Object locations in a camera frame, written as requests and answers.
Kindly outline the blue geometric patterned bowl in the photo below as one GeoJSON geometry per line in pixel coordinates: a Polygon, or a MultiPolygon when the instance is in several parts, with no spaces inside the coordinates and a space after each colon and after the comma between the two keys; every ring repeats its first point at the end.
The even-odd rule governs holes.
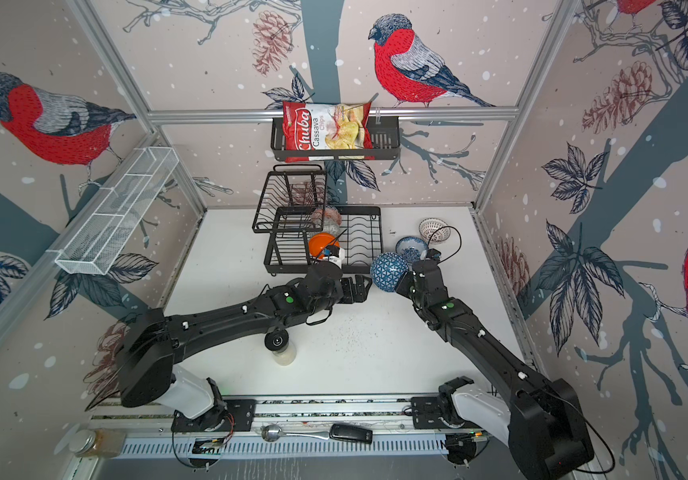
{"type": "Polygon", "coordinates": [[[385,252],[371,264],[373,283],[382,291],[394,293],[402,276],[409,271],[409,264],[398,253],[385,252]]]}

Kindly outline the orange plastic bowl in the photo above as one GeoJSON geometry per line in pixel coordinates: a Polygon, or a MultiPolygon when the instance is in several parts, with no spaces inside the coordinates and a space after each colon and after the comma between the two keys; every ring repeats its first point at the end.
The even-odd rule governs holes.
{"type": "Polygon", "coordinates": [[[326,256],[325,251],[331,247],[339,247],[340,244],[336,237],[326,232],[313,235],[308,241],[308,252],[312,258],[322,259],[326,256]]]}

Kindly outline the green patterned bowl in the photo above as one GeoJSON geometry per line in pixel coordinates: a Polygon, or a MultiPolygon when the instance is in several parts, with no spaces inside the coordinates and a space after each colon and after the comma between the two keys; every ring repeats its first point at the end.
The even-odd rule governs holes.
{"type": "Polygon", "coordinates": [[[333,220],[325,219],[322,226],[324,233],[330,234],[334,237],[339,235],[342,231],[341,226],[333,220]]]}

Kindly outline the black wire dish rack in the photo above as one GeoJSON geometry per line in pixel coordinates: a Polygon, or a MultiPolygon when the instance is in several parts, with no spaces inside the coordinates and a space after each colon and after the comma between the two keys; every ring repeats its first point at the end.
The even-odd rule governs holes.
{"type": "Polygon", "coordinates": [[[254,214],[252,230],[268,236],[263,264],[277,274],[303,274],[321,259],[308,252],[309,239],[322,231],[311,220],[320,207],[336,207],[341,233],[336,236],[346,251],[343,271],[367,274],[383,253],[381,209],[376,206],[336,205],[327,193],[327,175],[320,165],[277,165],[267,174],[254,214]]]}

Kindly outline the red patterned bowl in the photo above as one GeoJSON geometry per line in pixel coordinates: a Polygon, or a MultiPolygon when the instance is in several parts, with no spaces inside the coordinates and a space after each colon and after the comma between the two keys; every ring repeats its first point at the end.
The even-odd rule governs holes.
{"type": "Polygon", "coordinates": [[[342,222],[342,215],[336,207],[326,206],[315,209],[311,214],[311,220],[318,226],[323,226],[326,222],[333,222],[336,225],[340,225],[342,222]]]}

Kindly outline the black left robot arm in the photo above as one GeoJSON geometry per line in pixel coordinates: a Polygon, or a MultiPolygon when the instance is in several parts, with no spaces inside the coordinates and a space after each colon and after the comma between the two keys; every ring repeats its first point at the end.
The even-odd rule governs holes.
{"type": "Polygon", "coordinates": [[[301,278],[232,306],[172,316],[161,309],[149,310],[131,325],[116,350],[121,405],[157,403],[190,421],[220,422],[226,403],[215,381],[184,369],[184,360],[258,334],[265,336],[268,346],[283,350],[289,343],[289,328],[318,325],[310,318],[323,311],[331,315],[338,304],[365,302],[371,285],[370,278],[346,278],[337,264],[323,261],[301,278]]]}

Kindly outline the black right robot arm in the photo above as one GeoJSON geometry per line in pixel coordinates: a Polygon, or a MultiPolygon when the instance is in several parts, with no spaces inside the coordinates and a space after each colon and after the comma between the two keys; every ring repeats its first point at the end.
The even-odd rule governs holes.
{"type": "Polygon", "coordinates": [[[500,398],[474,383],[451,387],[455,421],[470,421],[505,443],[527,479],[559,479],[595,457],[580,401],[563,379],[551,380],[521,361],[473,310],[448,294],[434,260],[402,275],[396,292],[439,337],[462,352],[500,398]]]}

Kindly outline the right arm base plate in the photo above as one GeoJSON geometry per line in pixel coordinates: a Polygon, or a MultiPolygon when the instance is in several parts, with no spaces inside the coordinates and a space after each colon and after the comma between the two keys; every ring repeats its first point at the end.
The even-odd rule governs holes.
{"type": "Polygon", "coordinates": [[[441,409],[436,397],[412,397],[405,410],[416,430],[481,430],[481,427],[467,420],[450,420],[441,409]]]}

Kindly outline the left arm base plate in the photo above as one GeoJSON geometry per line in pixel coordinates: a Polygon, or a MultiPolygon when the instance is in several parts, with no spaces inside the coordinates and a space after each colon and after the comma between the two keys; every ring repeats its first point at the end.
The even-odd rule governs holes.
{"type": "Polygon", "coordinates": [[[227,399],[189,419],[175,411],[171,431],[175,433],[248,432],[252,428],[257,401],[255,399],[227,399]]]}

